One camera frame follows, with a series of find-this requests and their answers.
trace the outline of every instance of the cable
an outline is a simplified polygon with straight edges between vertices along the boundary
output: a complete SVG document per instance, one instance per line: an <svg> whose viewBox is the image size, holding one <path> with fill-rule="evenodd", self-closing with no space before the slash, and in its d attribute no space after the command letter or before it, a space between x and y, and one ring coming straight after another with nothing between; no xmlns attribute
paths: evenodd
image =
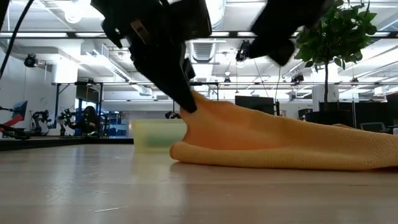
<svg viewBox="0 0 398 224"><path fill-rule="evenodd" d="M261 80L262 86L264 87L264 90L266 91L267 97L269 98L268 91L267 91L267 88L266 88L266 86L264 84L264 81L262 81L261 73L260 73L259 67L257 66L256 59L253 59L253 60L254 60L254 64L256 65L257 73L260 76L260 80Z"/></svg>
<svg viewBox="0 0 398 224"><path fill-rule="evenodd" d="M280 81L280 65L279 65L279 77L278 77L278 82L276 83L276 90L275 90L275 101L276 101L276 96L278 94L279 81Z"/></svg>
<svg viewBox="0 0 398 224"><path fill-rule="evenodd" d="M34 0L29 0L28 1L28 3L26 4L21 16L19 17L19 20L18 20L18 22L17 22L17 24L15 26L14 32L12 33L12 36L11 36L11 39L10 39L10 44L8 45L8 49L7 49L6 55L4 56L4 60L2 61L2 64L1 64L0 80L2 78L4 70L6 69L7 61L8 61L8 58L10 57L10 54L11 54L11 51L12 51L12 46L14 45L15 39L17 37L17 33L19 31L19 28L20 28L20 26L22 24L22 21L24 20L26 14L27 14L27 11L29 10L29 8L30 8L30 6L32 5L33 2L34 2Z"/></svg>

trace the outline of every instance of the yellow towel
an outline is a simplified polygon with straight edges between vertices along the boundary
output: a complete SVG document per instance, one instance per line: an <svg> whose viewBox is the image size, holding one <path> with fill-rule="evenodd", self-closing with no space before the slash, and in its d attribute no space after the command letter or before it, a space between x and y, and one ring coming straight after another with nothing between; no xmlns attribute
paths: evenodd
<svg viewBox="0 0 398 224"><path fill-rule="evenodd" d="M367 170L398 166L398 137L272 116L194 93L198 111L181 111L180 162L231 167Z"/></svg>

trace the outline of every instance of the potted tree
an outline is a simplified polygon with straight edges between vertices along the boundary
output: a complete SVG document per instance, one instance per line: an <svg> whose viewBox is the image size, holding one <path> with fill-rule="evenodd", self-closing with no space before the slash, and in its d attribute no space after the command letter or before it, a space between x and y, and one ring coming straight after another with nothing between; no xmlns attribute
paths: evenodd
<svg viewBox="0 0 398 224"><path fill-rule="evenodd" d="M343 7L343 0L336 0L329 11L311 29L304 28L298 33L297 59L306 62L305 67L325 66L325 95L322 111L311 112L305 115L307 121L321 124L347 122L350 117L345 111L328 110L328 66L335 63L345 70L347 62L357 63L362 60L361 49L366 47L371 40L369 35L376 33L377 29L371 24L376 13L369 11L369 4L365 11L360 12L359 6Z"/></svg>

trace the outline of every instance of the green plastic container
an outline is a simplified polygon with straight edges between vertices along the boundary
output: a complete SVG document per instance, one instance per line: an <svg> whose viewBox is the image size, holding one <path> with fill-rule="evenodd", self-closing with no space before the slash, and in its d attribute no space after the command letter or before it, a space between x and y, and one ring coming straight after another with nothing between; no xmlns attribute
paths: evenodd
<svg viewBox="0 0 398 224"><path fill-rule="evenodd" d="M132 133L137 153L169 153L170 146L181 141L187 125L181 119L138 119Z"/></svg>

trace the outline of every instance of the desk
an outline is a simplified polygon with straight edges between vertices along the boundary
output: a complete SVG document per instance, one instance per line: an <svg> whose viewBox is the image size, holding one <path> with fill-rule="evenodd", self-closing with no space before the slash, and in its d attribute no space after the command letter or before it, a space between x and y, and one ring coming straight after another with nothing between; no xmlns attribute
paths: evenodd
<svg viewBox="0 0 398 224"><path fill-rule="evenodd" d="M398 172L175 164L132 146L0 152L3 223L396 223Z"/></svg>

